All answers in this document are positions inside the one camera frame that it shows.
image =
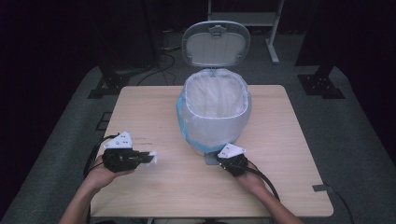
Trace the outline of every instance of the dark background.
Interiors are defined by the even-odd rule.
[[[206,2],[1,1],[0,217],[79,82],[98,65],[98,56],[110,60],[102,38],[124,59],[134,59],[134,66],[148,66],[156,59],[155,39],[161,30],[180,31],[204,21]],[[213,2],[213,10],[222,11],[271,11],[277,6],[275,0]],[[297,65],[331,62],[347,75],[395,161],[396,20],[391,9],[390,3],[374,0],[286,1],[278,31],[306,32]],[[128,20],[131,26],[122,22]],[[142,44],[142,39],[149,42]],[[131,50],[124,51],[124,46]]]

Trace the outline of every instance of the gray carpet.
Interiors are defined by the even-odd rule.
[[[271,63],[264,37],[253,35],[246,59],[230,70],[240,74],[247,84],[285,87],[323,181],[342,195],[355,223],[396,223],[396,169],[345,75],[334,68],[330,78],[346,99],[307,96],[297,75],[312,74],[317,67],[294,66],[304,36],[276,37],[275,48],[281,61],[278,65]],[[180,43],[180,35],[170,34],[165,40],[174,46]],[[170,54],[175,64],[164,74],[148,77],[141,85],[183,85],[189,75],[199,71],[184,63],[180,50]],[[162,67],[170,62],[170,57],[161,57]],[[130,85],[148,74],[150,72],[132,77]],[[113,110],[117,101],[115,95],[87,99],[100,77],[95,67],[80,83],[1,223],[56,223],[59,220],[82,181],[82,170],[92,147],[105,133],[96,131],[96,125],[104,112]],[[331,217],[303,217],[304,222],[349,223],[342,201],[334,193],[330,193],[330,198],[334,207]],[[115,219],[118,223],[134,223],[128,218]]]

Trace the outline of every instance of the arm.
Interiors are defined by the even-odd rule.
[[[85,223],[93,196],[99,192],[101,188],[109,185],[116,177],[128,175],[133,172],[133,170],[131,170],[113,173],[107,170],[101,163],[102,156],[99,156],[95,162],[95,165],[98,166],[88,173],[87,177],[78,188],[74,198],[64,211],[59,222],[60,224]]]
[[[257,169],[251,162],[248,167]],[[236,179],[245,189],[248,189],[260,200],[260,202],[262,202],[277,223],[303,223],[274,197],[274,195],[265,187],[264,182],[259,176],[254,175],[251,172],[245,172]]]

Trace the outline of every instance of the trash bag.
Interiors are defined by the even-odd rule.
[[[184,139],[200,154],[222,150],[248,124],[251,95],[241,76],[227,69],[204,69],[190,76],[177,99]]]

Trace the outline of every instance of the table surface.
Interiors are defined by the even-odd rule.
[[[265,207],[221,167],[205,164],[182,137],[176,101],[181,86],[125,87],[106,134],[129,131],[134,150],[157,151],[92,200],[93,217],[269,217]],[[235,142],[271,180],[280,201],[298,217],[328,217],[332,204],[282,86],[248,86],[252,112]]]

